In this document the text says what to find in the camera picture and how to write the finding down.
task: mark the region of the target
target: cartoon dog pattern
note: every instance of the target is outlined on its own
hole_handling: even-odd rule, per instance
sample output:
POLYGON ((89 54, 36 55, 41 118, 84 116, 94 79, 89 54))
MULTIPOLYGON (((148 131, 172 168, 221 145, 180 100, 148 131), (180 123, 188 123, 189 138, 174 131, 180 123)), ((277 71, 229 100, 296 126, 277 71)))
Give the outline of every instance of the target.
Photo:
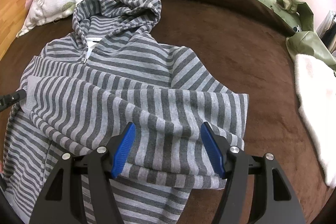
POLYGON ((295 26, 293 28, 293 30, 294 30, 294 32, 302 32, 302 29, 301 29, 301 27, 299 25, 295 26))

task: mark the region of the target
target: blue gripper pad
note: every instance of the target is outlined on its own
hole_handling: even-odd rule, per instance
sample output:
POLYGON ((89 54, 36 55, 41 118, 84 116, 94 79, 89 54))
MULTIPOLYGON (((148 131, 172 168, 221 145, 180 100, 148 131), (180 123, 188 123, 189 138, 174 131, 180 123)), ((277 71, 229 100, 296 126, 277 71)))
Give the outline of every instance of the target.
POLYGON ((114 157, 113 157, 113 166, 111 170, 112 178, 115 179, 124 169, 128 154, 131 151, 132 145, 135 139, 135 124, 131 123, 125 136, 120 142, 119 147, 117 148, 114 157))
POLYGON ((205 123, 201 125, 201 138, 203 145, 210 159, 212 168, 215 173, 218 174, 221 178, 225 177, 225 170, 223 165, 223 155, 220 152, 214 138, 211 136, 211 133, 205 123))

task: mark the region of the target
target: wooden panel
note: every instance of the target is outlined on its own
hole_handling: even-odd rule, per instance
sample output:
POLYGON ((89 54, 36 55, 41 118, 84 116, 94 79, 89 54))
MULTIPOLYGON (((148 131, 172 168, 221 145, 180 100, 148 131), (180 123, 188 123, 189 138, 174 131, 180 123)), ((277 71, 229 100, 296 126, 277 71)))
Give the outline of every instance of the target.
POLYGON ((25 4, 26 0, 0 0, 0 60, 25 22, 25 4))

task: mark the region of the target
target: brown bed sheet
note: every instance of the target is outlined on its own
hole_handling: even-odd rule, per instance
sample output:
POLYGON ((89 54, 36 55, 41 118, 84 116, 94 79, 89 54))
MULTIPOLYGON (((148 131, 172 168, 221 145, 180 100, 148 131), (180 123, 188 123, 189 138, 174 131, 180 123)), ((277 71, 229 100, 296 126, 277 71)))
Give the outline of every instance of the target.
MULTIPOLYGON (((332 189, 324 183, 312 141, 298 114, 294 66, 285 36, 226 8, 190 0, 162 0, 162 5, 162 18, 151 33, 153 37, 159 43, 192 48, 217 80, 236 93, 249 94, 245 151, 275 155, 310 223, 332 189)), ((71 32, 71 21, 70 17, 36 27, 15 39, 0 61, 0 94, 17 89, 31 58, 47 42, 71 32)), ((0 114, 1 147, 8 113, 0 114)), ((241 223, 248 221, 252 191, 250 178, 241 223)), ((178 224, 210 224, 221 194, 216 190, 192 190, 178 224)))

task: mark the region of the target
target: silver screw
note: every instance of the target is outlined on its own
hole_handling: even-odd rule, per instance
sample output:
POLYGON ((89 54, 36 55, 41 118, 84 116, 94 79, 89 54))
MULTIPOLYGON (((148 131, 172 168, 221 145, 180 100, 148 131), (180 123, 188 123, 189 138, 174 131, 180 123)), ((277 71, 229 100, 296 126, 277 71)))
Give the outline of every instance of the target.
POLYGON ((266 159, 268 159, 268 160, 274 160, 274 155, 271 154, 271 153, 266 153, 265 157, 266 157, 266 159))
POLYGON ((236 146, 231 146, 231 147, 230 147, 230 151, 231 151, 232 153, 237 154, 237 153, 239 152, 239 148, 236 147, 236 146))
POLYGON ((99 154, 103 154, 103 153, 105 153, 105 152, 106 152, 106 147, 105 147, 105 146, 98 147, 98 148, 97 148, 97 152, 98 152, 99 154))
POLYGON ((68 159, 70 159, 70 157, 71 157, 71 155, 69 153, 65 153, 65 154, 62 155, 62 159, 64 159, 64 160, 68 160, 68 159))

